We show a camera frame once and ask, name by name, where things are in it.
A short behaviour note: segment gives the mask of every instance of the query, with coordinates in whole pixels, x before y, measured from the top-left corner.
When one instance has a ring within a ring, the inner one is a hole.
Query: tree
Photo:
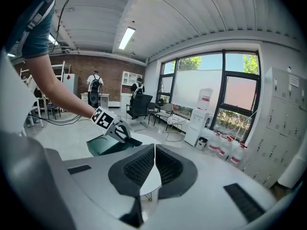
[[[195,56],[191,58],[181,59],[179,60],[179,71],[188,71],[188,70],[198,70],[198,67],[201,65],[201,57]],[[175,62],[173,63],[173,67],[171,69],[172,72],[175,70]]]
[[[249,58],[244,55],[243,56],[243,72],[251,73],[251,74],[258,74],[258,62],[257,56],[249,55]]]

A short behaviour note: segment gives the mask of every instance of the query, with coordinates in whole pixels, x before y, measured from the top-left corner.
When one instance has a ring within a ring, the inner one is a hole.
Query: window
[[[249,116],[220,108],[213,129],[243,140],[250,124],[251,118]]]
[[[156,100],[173,104],[174,113],[191,114],[210,88],[210,129],[245,141],[258,108],[260,77],[258,52],[221,50],[177,58],[161,65]]]
[[[259,75],[258,57],[249,53],[227,53],[226,70]]]
[[[256,80],[228,76],[224,104],[252,110],[256,85]]]

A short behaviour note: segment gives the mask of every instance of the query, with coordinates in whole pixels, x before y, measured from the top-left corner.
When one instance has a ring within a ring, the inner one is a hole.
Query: fluorescent light
[[[120,42],[120,45],[119,45],[119,49],[125,49],[127,43],[129,42],[130,38],[132,37],[132,35],[134,34],[135,32],[135,29],[131,28],[131,27],[128,27],[126,29],[126,32],[123,36],[123,39],[121,40]]]
[[[49,34],[49,41],[55,45],[59,45],[59,43],[53,38],[53,36],[51,36],[51,34]]]

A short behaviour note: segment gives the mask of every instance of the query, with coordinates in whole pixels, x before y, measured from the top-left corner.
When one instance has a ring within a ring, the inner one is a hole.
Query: window frame
[[[238,54],[242,54],[242,55],[243,54],[256,55],[257,56],[257,62],[258,62],[258,75],[252,74],[252,73],[239,72],[239,71],[227,71],[226,70],[226,54],[227,53],[231,53],[231,54],[238,53]],[[159,76],[159,80],[158,80],[156,102],[158,101],[159,95],[165,95],[165,96],[169,96],[169,103],[172,103],[173,92],[174,92],[175,81],[176,81],[176,75],[177,75],[177,72],[178,72],[179,61],[181,59],[187,59],[187,58],[196,57],[196,56],[213,55],[213,54],[222,54],[222,56],[223,56],[222,62],[223,63],[222,63],[222,79],[221,79],[220,93],[219,93],[219,98],[218,98],[218,101],[217,101],[217,105],[216,105],[216,109],[215,109],[215,112],[214,112],[214,115],[213,115],[213,119],[212,119],[212,122],[211,122],[210,129],[213,130],[213,127],[215,125],[216,118],[217,118],[217,115],[218,115],[218,111],[219,111],[220,108],[228,110],[228,111],[232,111],[232,112],[235,112],[235,113],[239,113],[239,114],[242,114],[242,115],[245,115],[245,116],[248,116],[248,117],[251,117],[251,122],[250,122],[249,128],[248,128],[248,130],[247,130],[247,132],[246,132],[246,134],[243,138],[243,141],[245,142],[247,137],[249,136],[251,128],[254,124],[254,121],[255,121],[255,115],[254,114],[258,110],[259,100],[260,100],[261,64],[260,64],[259,51],[222,49],[222,50],[215,50],[215,51],[204,52],[204,53],[197,53],[197,54],[193,54],[193,55],[187,55],[187,56],[184,56],[184,57],[175,58],[173,60],[162,62],[161,63],[161,69],[160,69],[160,76]],[[165,69],[165,64],[167,64],[169,62],[175,62],[174,73],[162,74],[164,72],[164,69]],[[170,93],[159,92],[160,80],[162,78],[166,78],[166,77],[173,77],[171,92]],[[246,110],[246,109],[241,108],[241,107],[232,106],[232,105],[223,103],[223,101],[225,99],[225,93],[226,93],[227,77],[237,77],[237,78],[251,79],[251,80],[256,81],[256,89],[255,89],[256,98],[254,98],[254,103],[252,105],[252,106],[254,106],[253,111]]]

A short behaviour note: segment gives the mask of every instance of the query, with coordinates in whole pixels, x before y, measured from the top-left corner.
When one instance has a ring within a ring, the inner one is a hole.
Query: floor
[[[122,116],[126,120],[125,112],[121,112],[119,109],[110,109],[119,116]],[[61,117],[56,114],[57,121],[66,121],[74,118],[76,115],[72,113],[62,113]],[[47,114],[42,113],[43,118],[47,118]],[[136,120],[127,119],[127,123],[134,127],[138,122]],[[91,120],[86,118],[80,118],[77,122],[71,125],[56,126],[43,121],[44,127],[40,124],[35,124],[34,127],[27,128],[25,131],[27,136],[35,138],[39,141],[44,148],[52,148],[59,152],[62,160],[74,160],[80,158],[92,157],[89,152],[86,142],[92,140],[101,135],[98,128],[93,125]],[[161,122],[160,124],[156,121],[155,126],[154,118],[151,117],[150,124],[146,130],[139,131],[137,133],[150,136],[158,140],[161,144],[166,144],[176,147],[185,147],[187,149],[196,150],[190,144],[186,143],[183,139],[178,142],[166,141],[168,133],[164,133],[163,130],[166,128],[166,124]],[[180,140],[181,134],[170,134],[168,140]],[[154,213],[154,210],[158,202],[158,189],[152,192],[152,200],[148,200],[148,196],[141,196],[142,205],[142,217],[146,221],[148,217]]]

